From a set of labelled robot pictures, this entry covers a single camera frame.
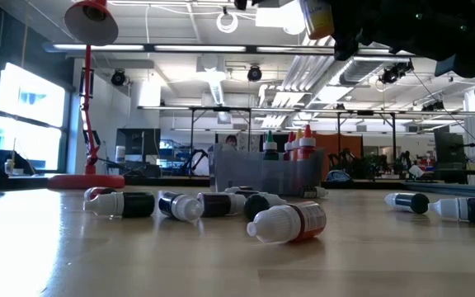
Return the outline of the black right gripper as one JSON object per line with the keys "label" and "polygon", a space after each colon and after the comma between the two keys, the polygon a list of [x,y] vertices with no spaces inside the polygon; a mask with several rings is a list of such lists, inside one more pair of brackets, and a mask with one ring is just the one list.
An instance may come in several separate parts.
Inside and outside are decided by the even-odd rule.
{"label": "black right gripper", "polygon": [[334,58],[358,51],[357,34],[436,62],[435,75],[475,78],[475,0],[330,0]]}

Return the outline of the small blue dropper bottle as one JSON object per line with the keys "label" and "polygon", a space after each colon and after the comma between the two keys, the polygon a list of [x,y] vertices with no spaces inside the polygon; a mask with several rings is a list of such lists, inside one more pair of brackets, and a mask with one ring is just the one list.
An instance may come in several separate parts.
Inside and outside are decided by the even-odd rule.
{"label": "small blue dropper bottle", "polygon": [[384,200],[393,210],[419,215],[428,211],[430,203],[428,197],[421,193],[395,192],[387,194]]}
{"label": "small blue dropper bottle", "polygon": [[204,212],[203,205],[196,198],[170,191],[159,196],[158,208],[164,215],[181,221],[195,221]]}

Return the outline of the small red dropper bottle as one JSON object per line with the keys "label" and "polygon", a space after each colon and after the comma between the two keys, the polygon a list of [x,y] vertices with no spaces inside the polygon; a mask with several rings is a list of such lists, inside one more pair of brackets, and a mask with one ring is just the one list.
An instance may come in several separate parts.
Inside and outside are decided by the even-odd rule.
{"label": "small red dropper bottle", "polygon": [[325,210],[316,202],[276,205],[256,214],[247,233],[262,243],[290,243],[317,237],[327,225]]}

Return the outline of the small dark green dropper bottle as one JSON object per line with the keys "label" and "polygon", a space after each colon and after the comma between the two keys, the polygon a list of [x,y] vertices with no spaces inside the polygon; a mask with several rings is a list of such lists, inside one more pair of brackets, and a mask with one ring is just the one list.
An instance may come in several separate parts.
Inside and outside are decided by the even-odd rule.
{"label": "small dark green dropper bottle", "polygon": [[83,209],[97,216],[145,218],[153,214],[155,204],[150,192],[111,192],[85,201]]}

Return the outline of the orange partition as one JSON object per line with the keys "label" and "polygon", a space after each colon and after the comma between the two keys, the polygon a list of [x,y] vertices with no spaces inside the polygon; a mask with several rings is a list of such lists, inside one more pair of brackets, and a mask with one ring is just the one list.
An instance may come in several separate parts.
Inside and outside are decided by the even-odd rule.
{"label": "orange partition", "polygon": [[313,133],[316,140],[317,150],[323,149],[326,157],[324,158],[323,175],[327,175],[330,171],[328,155],[331,153],[338,154],[343,149],[349,149],[357,158],[362,157],[363,153],[363,137],[353,134],[318,134]]}

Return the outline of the blue rounded object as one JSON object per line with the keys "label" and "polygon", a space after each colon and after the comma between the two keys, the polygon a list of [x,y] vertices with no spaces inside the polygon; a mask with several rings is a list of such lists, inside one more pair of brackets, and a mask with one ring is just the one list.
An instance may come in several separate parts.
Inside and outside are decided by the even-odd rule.
{"label": "blue rounded object", "polygon": [[326,177],[326,182],[351,182],[350,175],[342,170],[331,170]]}

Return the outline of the grey plastic storage bin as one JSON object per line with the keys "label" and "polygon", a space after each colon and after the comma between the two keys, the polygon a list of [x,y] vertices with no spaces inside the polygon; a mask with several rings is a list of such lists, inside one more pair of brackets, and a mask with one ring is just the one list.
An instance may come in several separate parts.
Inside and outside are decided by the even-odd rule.
{"label": "grey plastic storage bin", "polygon": [[320,186],[325,151],[316,150],[307,159],[267,160],[263,152],[237,151],[226,144],[209,149],[210,188],[223,191],[231,186],[250,186],[282,196],[296,196],[304,186]]}

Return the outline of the black overhead light beam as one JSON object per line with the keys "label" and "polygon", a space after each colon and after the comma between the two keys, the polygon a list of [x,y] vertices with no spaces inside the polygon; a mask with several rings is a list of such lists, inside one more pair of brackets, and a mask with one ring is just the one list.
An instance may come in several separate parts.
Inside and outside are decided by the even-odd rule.
{"label": "black overhead light beam", "polygon": [[[80,53],[87,46],[83,44],[44,43],[43,48],[49,53]],[[91,51],[111,53],[196,53],[196,54],[278,54],[278,55],[334,55],[332,46],[302,46],[302,45],[200,45],[200,44],[113,44],[91,45]],[[406,51],[392,54],[386,48],[361,47],[355,52],[357,56],[389,56],[415,57]]]}

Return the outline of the red desk lamp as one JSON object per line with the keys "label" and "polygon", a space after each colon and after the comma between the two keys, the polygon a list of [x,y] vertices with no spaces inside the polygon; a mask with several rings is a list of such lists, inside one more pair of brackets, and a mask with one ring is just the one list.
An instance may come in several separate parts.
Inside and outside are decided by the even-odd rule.
{"label": "red desk lamp", "polygon": [[86,190],[92,187],[120,189],[125,186],[125,178],[120,175],[99,175],[96,162],[100,149],[99,139],[94,137],[89,107],[92,93],[92,46],[112,44],[118,36],[118,26],[107,9],[106,0],[81,0],[74,3],[64,15],[69,32],[85,45],[83,67],[83,89],[80,94],[80,111],[85,129],[84,143],[87,146],[87,160],[83,174],[57,175],[49,179],[48,187],[55,190]]}

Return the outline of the black rig frame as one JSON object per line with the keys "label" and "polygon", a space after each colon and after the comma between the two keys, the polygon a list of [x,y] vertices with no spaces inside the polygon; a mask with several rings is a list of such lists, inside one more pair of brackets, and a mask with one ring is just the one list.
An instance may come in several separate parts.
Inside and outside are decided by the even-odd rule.
{"label": "black rig frame", "polygon": [[250,107],[238,107],[238,106],[190,106],[190,107],[187,107],[187,110],[191,111],[191,125],[190,125],[190,146],[192,147],[193,149],[193,129],[194,129],[194,126],[195,126],[195,122],[197,121],[198,118],[202,117],[202,115],[200,115],[198,118],[195,118],[195,112],[196,111],[213,111],[213,112],[227,112],[227,113],[230,113],[230,112],[237,112],[239,115],[241,115],[241,113],[244,113],[246,112],[248,114],[248,117],[245,118],[243,116],[243,118],[245,119],[245,121],[247,122],[247,138],[248,138],[248,143],[247,143],[247,150],[248,152],[251,151],[251,145],[252,145],[252,141],[251,141],[251,135],[252,135],[252,109]]}
{"label": "black rig frame", "polygon": [[387,123],[392,129],[392,154],[393,160],[397,158],[397,128],[396,128],[396,113],[389,111],[374,111],[374,110],[346,110],[337,111],[337,133],[341,134],[341,118],[369,118],[378,116],[381,120]]}

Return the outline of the black aluminium table frame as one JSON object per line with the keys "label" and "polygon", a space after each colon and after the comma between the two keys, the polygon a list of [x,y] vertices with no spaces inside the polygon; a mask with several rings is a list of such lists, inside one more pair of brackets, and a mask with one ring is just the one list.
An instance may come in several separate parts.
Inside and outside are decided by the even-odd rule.
{"label": "black aluminium table frame", "polygon": [[0,178],[0,191],[19,191],[33,189],[50,190],[86,190],[91,187],[109,187],[121,189],[126,186],[178,186],[209,187],[207,177],[123,177],[119,175],[53,175],[17,176]]}

